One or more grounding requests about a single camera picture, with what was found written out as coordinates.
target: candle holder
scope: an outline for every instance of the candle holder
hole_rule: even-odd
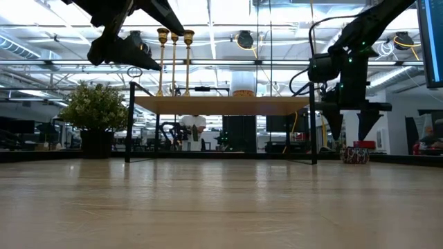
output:
[[[179,40],[179,36],[171,33],[171,40],[174,44],[172,49],[172,96],[175,96],[175,51],[177,48],[177,41]]]
[[[169,30],[166,28],[159,28],[157,30],[159,33],[159,42],[161,43],[161,52],[160,52],[160,79],[159,79],[159,91],[157,92],[157,97],[163,97],[163,57],[165,53],[165,44],[168,41]]]
[[[192,40],[194,38],[194,31],[192,30],[185,30],[185,44],[186,44],[186,91],[183,96],[190,96],[189,94],[189,64],[190,64],[190,50],[191,50],[191,44]]]

